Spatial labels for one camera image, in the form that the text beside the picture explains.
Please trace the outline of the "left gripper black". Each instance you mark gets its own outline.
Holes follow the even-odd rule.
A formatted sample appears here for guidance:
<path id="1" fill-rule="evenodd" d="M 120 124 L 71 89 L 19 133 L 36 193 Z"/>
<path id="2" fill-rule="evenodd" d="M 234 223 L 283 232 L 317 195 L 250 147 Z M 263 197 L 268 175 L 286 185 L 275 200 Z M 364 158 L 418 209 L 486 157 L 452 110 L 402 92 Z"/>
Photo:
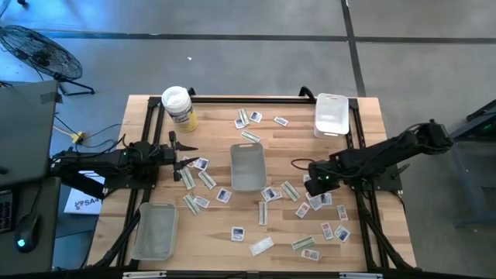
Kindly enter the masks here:
<path id="1" fill-rule="evenodd" d="M 189 168 L 192 167 L 198 160 L 198 157 L 193 158 L 183 158 L 175 163 L 175 152 L 177 151 L 193 151 L 197 150 L 197 147 L 185 146 L 177 140 L 177 135 L 175 131 L 170 131 L 168 133 L 170 146 L 167 144 L 157 146 L 156 153 L 154 155 L 154 161 L 159 166 L 173 165 L 173 177 L 175 181 L 179 181 L 186 177 L 189 172 Z"/>

